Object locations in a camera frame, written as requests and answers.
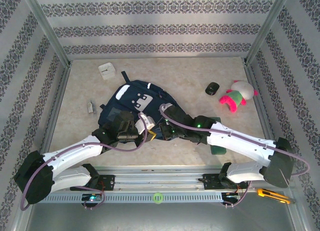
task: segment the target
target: black computer mouse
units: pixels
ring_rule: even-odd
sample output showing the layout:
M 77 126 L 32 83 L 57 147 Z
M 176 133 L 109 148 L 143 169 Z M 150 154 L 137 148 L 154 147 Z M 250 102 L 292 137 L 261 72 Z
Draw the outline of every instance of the black computer mouse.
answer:
M 212 82 L 208 85 L 208 87 L 206 87 L 205 89 L 205 92 L 208 94 L 208 95 L 214 95 L 216 94 L 216 92 L 218 91 L 219 89 L 219 84 L 217 84 L 216 82 Z

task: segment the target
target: white plush toy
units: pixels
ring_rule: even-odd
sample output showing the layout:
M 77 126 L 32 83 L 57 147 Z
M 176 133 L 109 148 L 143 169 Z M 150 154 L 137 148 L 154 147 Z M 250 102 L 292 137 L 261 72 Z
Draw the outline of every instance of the white plush toy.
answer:
M 258 95 L 258 92 L 248 82 L 238 80 L 234 81 L 231 89 L 228 89 L 226 93 L 219 101 L 221 104 L 228 104 L 231 113 L 235 113 L 240 104 L 246 105 L 246 100 L 250 100 L 254 95 Z

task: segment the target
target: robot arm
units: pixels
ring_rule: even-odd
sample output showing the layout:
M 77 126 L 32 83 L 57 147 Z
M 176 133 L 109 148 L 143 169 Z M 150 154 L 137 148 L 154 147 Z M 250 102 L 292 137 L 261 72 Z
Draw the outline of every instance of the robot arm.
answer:
M 170 119 L 170 121 L 166 120 L 159 124 L 165 140 L 177 137 L 194 143 L 220 146 L 253 160 L 240 164 L 225 163 L 219 174 L 219 179 L 225 187 L 230 188 L 242 181 L 253 180 L 265 180 L 281 188 L 289 185 L 294 160 L 273 150 L 273 148 L 278 148 L 290 152 L 291 147 L 286 139 L 280 138 L 278 142 L 275 142 L 249 136 L 232 130 L 209 117 L 191 118 L 181 108 L 172 104 L 161 106 L 160 112 Z M 98 182 L 98 172 L 90 164 L 77 168 L 72 166 L 103 154 L 111 148 L 123 151 L 115 148 L 118 142 L 135 142 L 137 148 L 134 150 L 136 150 L 140 147 L 142 140 L 151 140 L 150 133 L 145 129 L 150 130 L 155 125 L 154 121 L 144 114 L 140 114 L 140 118 L 134 124 L 133 115 L 122 111 L 110 125 L 96 129 L 87 138 L 72 146 L 43 155 L 37 151 L 30 153 L 14 176 L 15 182 L 23 192 L 26 188 L 25 196 L 28 203 L 38 203 L 49 193 L 60 189 L 75 186 L 94 188 Z
M 220 146 L 252 159 L 251 162 L 229 162 L 223 165 L 219 179 L 226 186 L 254 180 L 265 180 L 280 188 L 289 186 L 295 161 L 289 156 L 288 152 L 292 152 L 292 148 L 286 139 L 279 138 L 277 142 L 262 139 L 232 130 L 213 118 L 191 118 L 181 108 L 170 103 L 162 105 L 160 112 L 170 119 L 160 126 L 165 138 L 177 136 L 194 143 Z
M 92 165 L 71 167 L 111 148 L 117 149 L 115 146 L 118 142 L 135 142 L 137 148 L 133 150 L 138 149 L 149 136 L 147 131 L 143 133 L 145 128 L 151 129 L 154 126 L 152 118 L 143 113 L 139 117 L 135 124 L 134 116 L 128 111 L 122 111 L 110 125 L 96 129 L 78 143 L 43 155 L 38 151 L 31 152 L 14 176 L 14 181 L 22 192 L 26 189 L 25 197 L 29 204 L 38 203 L 51 192 L 60 189 L 75 186 L 94 188 L 99 174 Z

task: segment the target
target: white wall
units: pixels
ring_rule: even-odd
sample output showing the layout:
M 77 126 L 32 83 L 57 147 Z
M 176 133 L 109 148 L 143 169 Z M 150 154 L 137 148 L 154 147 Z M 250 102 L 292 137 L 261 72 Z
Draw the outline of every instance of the white wall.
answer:
M 0 0 L 0 17 L 0 231 L 5 231 L 21 195 L 13 176 L 43 144 L 64 68 L 24 0 Z
M 245 57 L 275 0 L 38 0 L 70 59 Z
M 319 4 L 287 0 L 251 64 L 274 135 L 311 164 L 297 180 L 311 230 L 320 230 Z

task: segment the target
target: dark green block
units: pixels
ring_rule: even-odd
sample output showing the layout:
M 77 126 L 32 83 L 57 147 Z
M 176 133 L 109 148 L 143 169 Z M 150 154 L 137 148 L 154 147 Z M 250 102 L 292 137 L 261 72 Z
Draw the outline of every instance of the dark green block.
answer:
M 211 117 L 211 119 L 214 119 L 221 123 L 221 118 L 219 117 Z M 212 155 L 225 155 L 227 152 L 227 149 L 225 147 L 220 147 L 220 146 L 215 146 L 215 145 L 210 145 L 211 148 L 211 154 Z

